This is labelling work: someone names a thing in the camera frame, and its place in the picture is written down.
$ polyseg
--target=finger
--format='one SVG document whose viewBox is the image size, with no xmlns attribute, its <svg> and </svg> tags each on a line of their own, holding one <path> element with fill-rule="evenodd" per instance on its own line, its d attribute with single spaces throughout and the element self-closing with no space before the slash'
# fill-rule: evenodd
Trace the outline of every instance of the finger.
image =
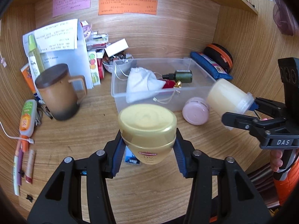
<svg viewBox="0 0 299 224">
<path fill-rule="evenodd" d="M 279 167 L 273 165 L 273 164 L 270 164 L 271 165 L 271 169 L 273 172 L 277 172 L 279 170 Z"/>
<path fill-rule="evenodd" d="M 281 150 L 272 150 L 270 152 L 270 155 L 274 158 L 281 158 L 282 157 L 282 151 Z"/>
<path fill-rule="evenodd" d="M 274 166 L 277 166 L 277 167 L 281 167 L 283 162 L 279 158 L 274 158 L 274 159 L 271 159 L 271 164 L 273 164 Z"/>
</svg>

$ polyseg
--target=plastic bin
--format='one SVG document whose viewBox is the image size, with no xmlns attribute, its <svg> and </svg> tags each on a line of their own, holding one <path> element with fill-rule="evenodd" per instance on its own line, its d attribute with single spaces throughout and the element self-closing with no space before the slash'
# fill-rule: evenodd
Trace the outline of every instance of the plastic bin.
<svg viewBox="0 0 299 224">
<path fill-rule="evenodd" d="M 207 99 L 208 93 L 215 83 L 214 78 L 212 78 L 191 58 L 132 59 L 129 60 L 128 66 L 125 70 L 119 66 L 121 64 L 123 64 L 123 60 L 116 60 L 113 63 L 111 81 L 111 96 L 114 97 L 118 112 L 129 105 L 144 103 L 161 105 L 170 109 L 171 111 L 181 111 L 188 99 L 192 97 L 201 97 L 203 99 Z M 128 104 L 126 102 L 128 77 L 125 75 L 129 75 L 130 69 L 134 67 L 143 67 L 163 75 L 174 73 L 175 70 L 191 70 L 193 74 L 193 80 L 192 83 L 183 83 L 182 88 L 169 88 L 152 91 L 156 94 L 154 97 Z"/>
</svg>

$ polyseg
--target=brown mug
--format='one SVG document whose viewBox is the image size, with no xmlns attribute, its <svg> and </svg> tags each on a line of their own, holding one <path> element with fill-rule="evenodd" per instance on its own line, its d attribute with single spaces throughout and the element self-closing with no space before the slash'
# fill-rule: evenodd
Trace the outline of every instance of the brown mug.
<svg viewBox="0 0 299 224">
<path fill-rule="evenodd" d="M 83 84 L 84 95 L 81 98 L 78 98 L 72 85 L 74 81 L 81 81 Z M 67 64 L 58 64 L 46 69 L 37 77 L 35 85 L 57 120 L 67 120 L 74 116 L 87 95 L 85 77 L 71 77 Z"/>
</svg>

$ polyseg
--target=pink jar lid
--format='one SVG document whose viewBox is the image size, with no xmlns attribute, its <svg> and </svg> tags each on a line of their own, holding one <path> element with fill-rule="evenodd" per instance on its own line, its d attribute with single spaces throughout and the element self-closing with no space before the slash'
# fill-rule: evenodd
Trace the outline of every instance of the pink jar lid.
<svg viewBox="0 0 299 224">
<path fill-rule="evenodd" d="M 210 107 L 199 97 L 189 99 L 183 108 L 184 119 L 192 125 L 202 125 L 209 119 Z"/>
</svg>

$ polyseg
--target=mug handle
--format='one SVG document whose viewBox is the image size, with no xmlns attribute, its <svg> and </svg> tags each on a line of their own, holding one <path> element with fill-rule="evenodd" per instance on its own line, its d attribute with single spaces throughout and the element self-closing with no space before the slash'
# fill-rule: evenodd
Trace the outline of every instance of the mug handle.
<svg viewBox="0 0 299 224">
<path fill-rule="evenodd" d="M 84 76 L 74 76 L 74 77 L 70 77 L 70 79 L 68 80 L 69 83 L 72 83 L 74 81 L 81 81 L 83 84 L 84 95 L 77 101 L 77 104 L 80 104 L 82 102 L 82 100 L 85 98 L 85 96 L 87 95 L 87 86 L 86 86 L 85 77 Z"/>
</svg>

